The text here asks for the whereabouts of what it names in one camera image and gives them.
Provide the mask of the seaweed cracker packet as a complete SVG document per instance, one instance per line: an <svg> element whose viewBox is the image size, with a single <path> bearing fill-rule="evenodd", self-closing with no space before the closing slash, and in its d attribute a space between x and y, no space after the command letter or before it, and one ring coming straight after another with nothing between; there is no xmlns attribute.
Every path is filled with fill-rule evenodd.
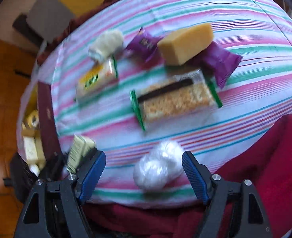
<svg viewBox="0 0 292 238"><path fill-rule="evenodd" d="M197 69L175 75L129 93L132 109L143 131L165 120L206 108L221 108L212 81Z"/></svg>

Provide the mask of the cream wafer packet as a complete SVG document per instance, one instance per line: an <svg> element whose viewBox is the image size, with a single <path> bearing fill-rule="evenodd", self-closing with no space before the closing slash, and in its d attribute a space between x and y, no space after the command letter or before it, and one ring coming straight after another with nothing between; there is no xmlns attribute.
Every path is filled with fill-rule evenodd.
<svg viewBox="0 0 292 238"><path fill-rule="evenodd" d="M66 169L70 174L75 174L82 159L96 147L96 142L89 137L74 135L73 143L68 153Z"/></svg>

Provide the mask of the striped bed sheet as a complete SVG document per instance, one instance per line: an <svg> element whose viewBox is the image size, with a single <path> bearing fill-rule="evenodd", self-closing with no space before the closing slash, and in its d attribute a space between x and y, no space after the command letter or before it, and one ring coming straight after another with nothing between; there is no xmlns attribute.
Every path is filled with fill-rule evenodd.
<svg viewBox="0 0 292 238"><path fill-rule="evenodd" d="M130 105L130 91L178 70L164 66L160 58L144 63L127 56L117 59L115 83L82 104L75 101L77 80L93 64L88 47L102 32L118 29L130 42L140 28L161 36L204 23L211 24L217 44L242 56L218 91L221 108L153 124L143 131ZM160 141L174 139L215 172L246 151L282 115L292 114L292 19L273 0L120 0L78 27L51 53L27 87L22 109L39 81L51 86L61 150L67 152L78 134L93 139L106 154L92 203L177 207L196 198L186 176L147 195L134 183L135 163Z"/></svg>

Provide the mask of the rolled white sock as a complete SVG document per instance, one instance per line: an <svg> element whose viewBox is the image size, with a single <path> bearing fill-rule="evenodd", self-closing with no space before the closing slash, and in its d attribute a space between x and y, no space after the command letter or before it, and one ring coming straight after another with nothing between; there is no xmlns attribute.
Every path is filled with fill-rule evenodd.
<svg viewBox="0 0 292 238"><path fill-rule="evenodd" d="M120 50L123 43L124 36L120 30L104 31L88 48L88 55L97 63L102 63Z"/></svg>

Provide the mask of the grey yellow blue headboard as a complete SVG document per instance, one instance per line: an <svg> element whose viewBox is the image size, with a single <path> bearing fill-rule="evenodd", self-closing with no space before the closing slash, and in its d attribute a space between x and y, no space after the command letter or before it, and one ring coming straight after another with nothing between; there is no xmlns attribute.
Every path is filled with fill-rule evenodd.
<svg viewBox="0 0 292 238"><path fill-rule="evenodd" d="M68 26L104 0L37 0L27 14L27 24L45 41L52 42Z"/></svg>

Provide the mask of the yellow sponge block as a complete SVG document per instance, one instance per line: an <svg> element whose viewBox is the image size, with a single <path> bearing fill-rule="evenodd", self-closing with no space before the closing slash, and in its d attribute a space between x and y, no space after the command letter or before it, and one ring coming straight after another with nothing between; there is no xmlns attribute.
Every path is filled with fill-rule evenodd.
<svg viewBox="0 0 292 238"><path fill-rule="evenodd" d="M211 24L204 23L171 32L157 47L168 66L181 66L206 49L213 38Z"/></svg>

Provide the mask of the Weidan cracker packet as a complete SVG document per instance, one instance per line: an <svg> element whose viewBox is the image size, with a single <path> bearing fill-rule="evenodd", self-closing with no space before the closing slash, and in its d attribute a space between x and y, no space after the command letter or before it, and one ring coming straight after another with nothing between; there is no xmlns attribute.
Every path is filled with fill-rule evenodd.
<svg viewBox="0 0 292 238"><path fill-rule="evenodd" d="M118 79L117 61L114 56L93 66L78 79L74 101L78 102Z"/></svg>

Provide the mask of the gold metal tin box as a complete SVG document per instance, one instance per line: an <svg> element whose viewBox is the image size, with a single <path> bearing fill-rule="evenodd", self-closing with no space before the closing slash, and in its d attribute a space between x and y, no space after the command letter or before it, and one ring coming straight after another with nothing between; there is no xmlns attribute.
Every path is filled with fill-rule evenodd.
<svg viewBox="0 0 292 238"><path fill-rule="evenodd" d="M61 154L49 84L36 81L27 86L21 97L16 140L19 155L35 173Z"/></svg>

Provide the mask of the purple snack packet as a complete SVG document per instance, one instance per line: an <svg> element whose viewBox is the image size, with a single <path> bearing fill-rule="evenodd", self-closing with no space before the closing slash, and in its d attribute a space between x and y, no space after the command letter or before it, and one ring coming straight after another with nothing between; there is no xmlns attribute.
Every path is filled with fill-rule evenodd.
<svg viewBox="0 0 292 238"><path fill-rule="evenodd" d="M125 50L138 55L145 62L150 61L157 52L157 44L162 40L164 36L153 36L143 27L141 27L132 39L132 41L126 46Z"/></svg>
<svg viewBox="0 0 292 238"><path fill-rule="evenodd" d="M211 44L186 62L189 66L199 66L215 77L216 84L223 89L227 80L238 67L242 56L226 50L216 42Z"/></svg>

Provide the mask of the red garment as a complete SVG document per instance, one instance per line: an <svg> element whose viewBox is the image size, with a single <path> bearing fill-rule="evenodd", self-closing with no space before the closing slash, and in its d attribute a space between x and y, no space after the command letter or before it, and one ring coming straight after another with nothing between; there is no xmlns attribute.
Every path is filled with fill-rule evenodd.
<svg viewBox="0 0 292 238"><path fill-rule="evenodd" d="M231 159L218 174L233 182L252 181L274 237L292 237L292 114L281 117L259 141ZM117 204L84 207L92 228L102 226L135 237L193 237L203 208L139 209Z"/></svg>

